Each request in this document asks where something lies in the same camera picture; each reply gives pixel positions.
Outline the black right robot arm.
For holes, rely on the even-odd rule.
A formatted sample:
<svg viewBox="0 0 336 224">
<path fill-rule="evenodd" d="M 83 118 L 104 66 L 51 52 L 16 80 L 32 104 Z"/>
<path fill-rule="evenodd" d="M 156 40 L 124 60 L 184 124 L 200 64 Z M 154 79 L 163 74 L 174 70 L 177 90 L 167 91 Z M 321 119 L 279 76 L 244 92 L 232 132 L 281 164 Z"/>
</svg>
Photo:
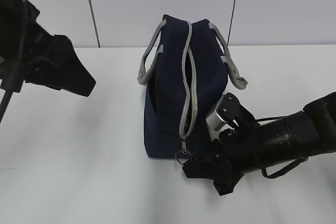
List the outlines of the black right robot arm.
<svg viewBox="0 0 336 224">
<path fill-rule="evenodd" d="M 260 170 L 265 178 L 275 179 L 311 156 L 335 152 L 334 93 L 265 124 L 227 93 L 207 121 L 219 136 L 203 156 L 187 161 L 183 172 L 188 178 L 211 179 L 219 195 L 232 193 L 247 173 Z"/>
</svg>

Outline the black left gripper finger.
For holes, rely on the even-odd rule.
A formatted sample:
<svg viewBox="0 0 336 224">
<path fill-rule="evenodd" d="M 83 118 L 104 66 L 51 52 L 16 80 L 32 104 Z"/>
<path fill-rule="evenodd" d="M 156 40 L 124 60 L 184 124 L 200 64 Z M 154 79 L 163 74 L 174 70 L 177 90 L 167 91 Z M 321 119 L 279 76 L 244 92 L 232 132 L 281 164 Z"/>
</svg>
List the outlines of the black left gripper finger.
<svg viewBox="0 0 336 224">
<path fill-rule="evenodd" d="M 65 62 L 62 64 L 61 88 L 71 93 L 88 97 L 96 81 L 79 60 L 70 40 L 64 40 L 63 53 Z"/>
</svg>

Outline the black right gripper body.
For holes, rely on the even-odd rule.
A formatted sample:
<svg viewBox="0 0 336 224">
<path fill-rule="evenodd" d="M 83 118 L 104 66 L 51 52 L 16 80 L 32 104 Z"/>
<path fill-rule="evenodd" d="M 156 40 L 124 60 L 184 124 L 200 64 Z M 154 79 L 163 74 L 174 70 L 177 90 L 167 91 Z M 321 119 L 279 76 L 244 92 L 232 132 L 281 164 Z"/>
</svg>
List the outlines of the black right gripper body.
<svg viewBox="0 0 336 224">
<path fill-rule="evenodd" d="M 257 136 L 260 124 L 240 104 L 238 117 L 234 121 L 238 128 L 220 132 L 213 143 L 213 154 L 224 154 L 231 161 L 236 173 L 246 174 L 263 169 L 262 144 Z"/>
</svg>

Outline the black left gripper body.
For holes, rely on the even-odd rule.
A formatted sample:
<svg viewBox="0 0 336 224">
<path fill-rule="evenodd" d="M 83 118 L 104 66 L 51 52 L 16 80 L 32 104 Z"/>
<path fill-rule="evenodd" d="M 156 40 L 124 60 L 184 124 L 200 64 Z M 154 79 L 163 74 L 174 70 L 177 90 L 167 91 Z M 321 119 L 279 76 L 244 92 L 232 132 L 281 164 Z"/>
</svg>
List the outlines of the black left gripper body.
<svg viewBox="0 0 336 224">
<path fill-rule="evenodd" d="M 65 35 L 37 22 L 39 10 L 25 0 L 1 0 L 1 89 L 20 92 L 24 82 L 61 88 Z"/>
</svg>

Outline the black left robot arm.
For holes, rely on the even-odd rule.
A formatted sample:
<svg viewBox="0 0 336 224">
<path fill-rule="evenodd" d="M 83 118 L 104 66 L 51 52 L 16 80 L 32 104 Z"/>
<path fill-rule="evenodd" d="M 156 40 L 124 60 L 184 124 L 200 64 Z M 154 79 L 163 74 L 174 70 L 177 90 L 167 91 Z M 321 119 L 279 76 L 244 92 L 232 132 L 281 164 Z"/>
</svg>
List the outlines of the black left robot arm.
<svg viewBox="0 0 336 224">
<path fill-rule="evenodd" d="M 71 40 L 51 35 L 37 22 L 29 1 L 1 0 L 1 77 L 88 97 L 96 81 L 79 60 Z"/>
</svg>

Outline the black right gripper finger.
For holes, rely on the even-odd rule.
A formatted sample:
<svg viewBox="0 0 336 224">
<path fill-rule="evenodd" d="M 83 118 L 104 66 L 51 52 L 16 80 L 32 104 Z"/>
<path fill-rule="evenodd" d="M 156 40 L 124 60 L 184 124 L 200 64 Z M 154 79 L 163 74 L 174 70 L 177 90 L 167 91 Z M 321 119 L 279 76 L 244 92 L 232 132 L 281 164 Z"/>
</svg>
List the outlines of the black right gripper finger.
<svg viewBox="0 0 336 224">
<path fill-rule="evenodd" d="M 227 173 L 216 178 L 213 185 L 220 196 L 231 194 L 242 177 L 240 173 Z"/>
<path fill-rule="evenodd" d="M 187 178 L 206 178 L 219 181 L 236 180 L 236 170 L 224 154 L 209 154 L 183 164 Z"/>
</svg>

